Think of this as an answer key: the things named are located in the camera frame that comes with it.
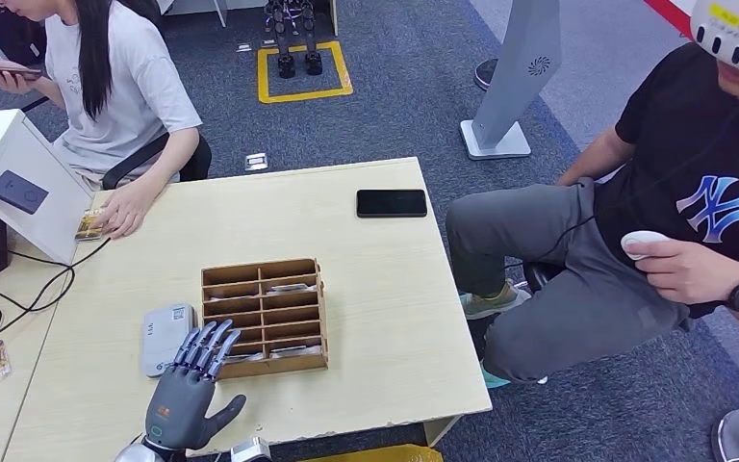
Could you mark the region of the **person's right hand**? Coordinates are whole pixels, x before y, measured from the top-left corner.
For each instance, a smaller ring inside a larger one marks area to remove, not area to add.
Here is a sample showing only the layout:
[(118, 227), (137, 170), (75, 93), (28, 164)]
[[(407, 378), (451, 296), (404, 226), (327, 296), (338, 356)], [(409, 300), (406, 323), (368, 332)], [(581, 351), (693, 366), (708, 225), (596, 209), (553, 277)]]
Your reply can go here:
[(35, 87), (42, 72), (22, 64), (0, 60), (0, 90), (24, 94)]

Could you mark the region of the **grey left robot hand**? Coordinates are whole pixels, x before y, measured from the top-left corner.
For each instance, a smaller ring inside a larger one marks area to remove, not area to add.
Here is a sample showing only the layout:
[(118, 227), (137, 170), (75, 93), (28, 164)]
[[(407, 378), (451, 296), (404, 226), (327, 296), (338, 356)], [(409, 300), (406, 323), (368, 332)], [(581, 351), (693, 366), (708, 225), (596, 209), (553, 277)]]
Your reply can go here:
[(234, 396), (208, 417), (224, 360), (242, 332), (233, 322), (210, 321), (193, 329), (160, 376), (145, 416), (142, 445), (158, 461), (184, 461), (240, 415), (246, 396)]

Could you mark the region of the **operator's left hand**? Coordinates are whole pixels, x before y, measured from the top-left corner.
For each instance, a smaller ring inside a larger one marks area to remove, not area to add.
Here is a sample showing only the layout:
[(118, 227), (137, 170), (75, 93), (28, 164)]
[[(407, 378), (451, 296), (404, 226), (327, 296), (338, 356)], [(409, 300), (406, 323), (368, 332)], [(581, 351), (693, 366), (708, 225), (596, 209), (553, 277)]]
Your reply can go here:
[(725, 300), (739, 285), (739, 262), (701, 244), (684, 241), (630, 243), (642, 258), (638, 270), (664, 298), (683, 304)]

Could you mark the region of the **person's left hand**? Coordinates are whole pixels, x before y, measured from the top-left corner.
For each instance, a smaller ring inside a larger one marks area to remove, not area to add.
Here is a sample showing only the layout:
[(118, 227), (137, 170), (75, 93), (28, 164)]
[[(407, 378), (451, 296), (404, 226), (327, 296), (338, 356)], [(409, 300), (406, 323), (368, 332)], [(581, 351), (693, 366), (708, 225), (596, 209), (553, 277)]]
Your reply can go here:
[(135, 181), (112, 192), (93, 223), (112, 239), (136, 231), (159, 192), (142, 181)]

